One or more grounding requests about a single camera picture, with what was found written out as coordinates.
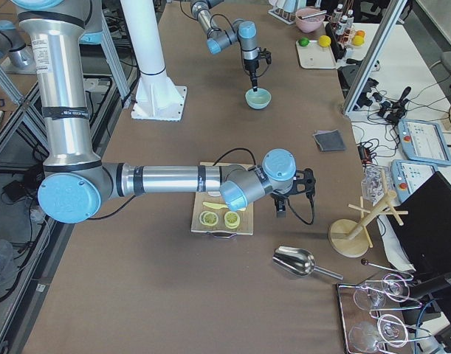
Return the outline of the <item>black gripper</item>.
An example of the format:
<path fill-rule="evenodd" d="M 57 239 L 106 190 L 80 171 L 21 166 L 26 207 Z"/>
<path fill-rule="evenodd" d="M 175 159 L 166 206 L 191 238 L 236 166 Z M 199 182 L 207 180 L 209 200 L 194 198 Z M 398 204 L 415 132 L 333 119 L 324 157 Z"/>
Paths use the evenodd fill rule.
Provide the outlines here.
<path fill-rule="evenodd" d="M 284 207 L 290 196 L 305 193 L 311 206 L 314 206 L 315 183 L 316 179 L 312 169 L 297 170 L 290 191 L 285 193 L 274 191 L 270 196 L 273 198 L 276 207 Z"/>
<path fill-rule="evenodd" d="M 258 74 L 260 61 L 266 61 L 266 68 Z M 257 91 L 257 77 L 263 76 L 272 63 L 272 53 L 267 48 L 241 49 L 241 62 L 245 73 L 249 76 L 252 90 Z"/>

